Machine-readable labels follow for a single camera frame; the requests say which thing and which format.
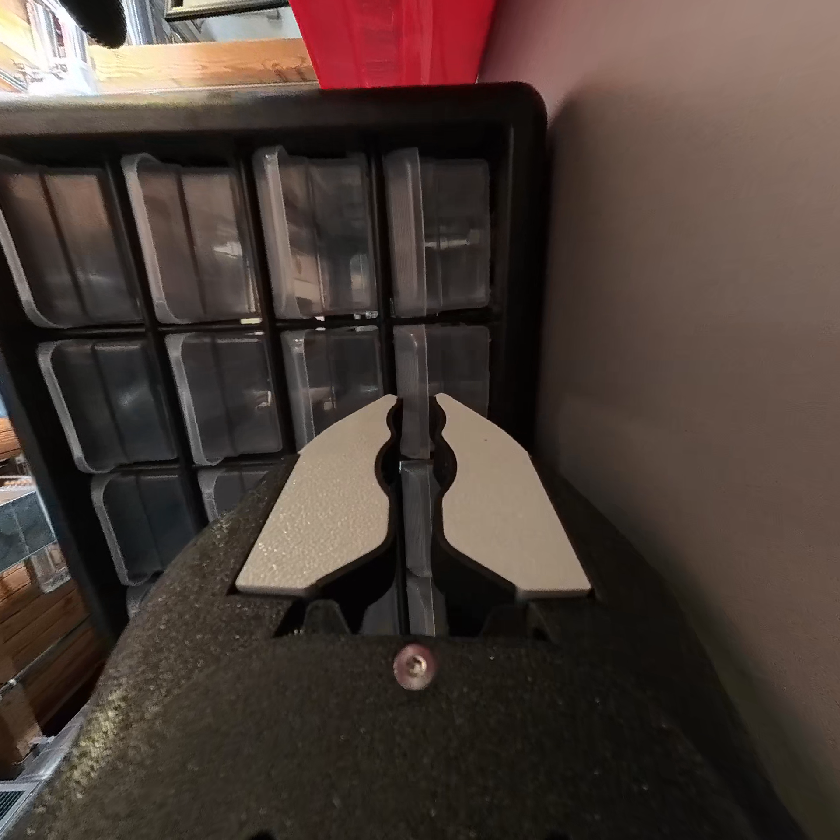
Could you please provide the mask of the rows of clear drawers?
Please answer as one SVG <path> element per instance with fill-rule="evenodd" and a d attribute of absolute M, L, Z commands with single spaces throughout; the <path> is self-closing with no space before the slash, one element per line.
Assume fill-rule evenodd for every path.
<path fill-rule="evenodd" d="M 393 331 L 481 325 L 491 304 L 490 164 L 387 152 L 385 243 L 392 350 L 371 323 L 383 273 L 373 261 L 367 154 L 315 157 L 279 144 L 245 157 L 262 249 L 246 238 L 245 184 L 226 163 L 119 157 L 140 266 L 174 375 L 175 436 L 149 339 L 48 339 L 43 375 L 104 536 L 118 593 L 153 583 L 205 524 L 234 508 L 284 455 L 384 394 L 396 394 Z M 2 256 L 24 313 L 42 328 L 140 322 L 117 246 L 105 171 L 2 157 Z M 425 236 L 481 229 L 486 250 L 435 253 Z"/>

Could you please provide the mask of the black drawer cabinet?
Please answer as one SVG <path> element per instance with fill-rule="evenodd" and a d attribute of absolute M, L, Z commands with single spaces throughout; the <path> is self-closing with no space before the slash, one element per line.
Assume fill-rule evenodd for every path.
<path fill-rule="evenodd" d="M 392 350 L 391 255 L 385 243 L 385 152 L 417 146 L 445 158 L 490 164 L 491 304 L 475 311 L 490 320 L 490 419 L 533 448 L 539 372 L 541 307 L 548 223 L 548 118 L 540 95 L 520 82 L 461 87 L 321 91 L 306 85 L 259 89 L 223 87 L 99 98 L 2 100 L 2 154 L 26 164 L 93 165 L 105 171 L 106 205 L 129 285 L 140 297 L 140 322 L 117 326 L 42 328 L 25 314 L 2 256 L 2 397 L 82 597 L 100 635 L 113 646 L 128 619 L 118 577 L 107 570 L 106 541 L 95 534 L 93 507 L 71 465 L 57 409 L 36 370 L 36 346 L 49 339 L 149 339 L 153 367 L 169 402 L 175 457 L 187 469 L 186 426 L 174 417 L 174 375 L 164 370 L 165 333 L 153 315 L 151 289 L 140 266 L 140 235 L 130 222 L 128 187 L 119 157 L 151 152 L 172 163 L 226 163 L 245 184 L 246 238 L 263 249 L 257 230 L 256 179 L 245 157 L 260 144 L 288 142 L 304 154 L 363 152 L 373 168 L 370 190 L 373 261 L 382 271 L 380 309 L 371 320 Z"/>

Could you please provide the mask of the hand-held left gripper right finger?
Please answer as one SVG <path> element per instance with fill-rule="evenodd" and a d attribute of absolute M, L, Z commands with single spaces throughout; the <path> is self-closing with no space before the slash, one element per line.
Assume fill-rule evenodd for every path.
<path fill-rule="evenodd" d="M 434 396 L 434 578 L 449 601 L 586 596 L 592 585 L 529 453 Z"/>

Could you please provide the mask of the metal bolt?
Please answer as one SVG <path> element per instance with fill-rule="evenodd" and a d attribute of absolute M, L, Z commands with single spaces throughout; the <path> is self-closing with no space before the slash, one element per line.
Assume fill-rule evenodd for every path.
<path fill-rule="evenodd" d="M 488 251 L 490 236 L 481 229 L 471 228 L 465 233 L 437 233 L 435 236 L 425 236 L 423 245 L 426 250 L 435 253 L 460 249 Z"/>

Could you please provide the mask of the black ribbed disc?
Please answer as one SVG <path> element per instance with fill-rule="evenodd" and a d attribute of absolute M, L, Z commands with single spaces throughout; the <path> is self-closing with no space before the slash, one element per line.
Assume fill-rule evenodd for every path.
<path fill-rule="evenodd" d="M 108 49 L 125 46 L 128 27 L 121 1 L 67 0 L 61 4 L 96 45 Z"/>

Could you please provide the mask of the clear plastic drawer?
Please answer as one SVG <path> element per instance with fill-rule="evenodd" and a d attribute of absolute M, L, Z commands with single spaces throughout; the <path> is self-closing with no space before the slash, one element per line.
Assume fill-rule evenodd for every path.
<path fill-rule="evenodd" d="M 393 331 L 396 393 L 402 400 L 401 453 L 427 460 L 429 400 L 444 393 L 486 416 L 490 392 L 490 333 L 483 325 L 400 325 Z"/>

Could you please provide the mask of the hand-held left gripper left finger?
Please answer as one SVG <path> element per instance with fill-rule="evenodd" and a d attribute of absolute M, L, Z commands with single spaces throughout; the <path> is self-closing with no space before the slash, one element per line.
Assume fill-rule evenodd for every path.
<path fill-rule="evenodd" d="M 315 596 L 383 550 L 392 503 L 383 458 L 401 402 L 384 395 L 301 450 L 235 585 L 250 595 Z"/>

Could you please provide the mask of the red storage bin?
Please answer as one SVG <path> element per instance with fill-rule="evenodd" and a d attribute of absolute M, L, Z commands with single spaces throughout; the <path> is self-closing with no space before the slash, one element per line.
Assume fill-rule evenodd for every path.
<path fill-rule="evenodd" d="M 471 85 L 495 1 L 290 1 L 322 89 Z"/>

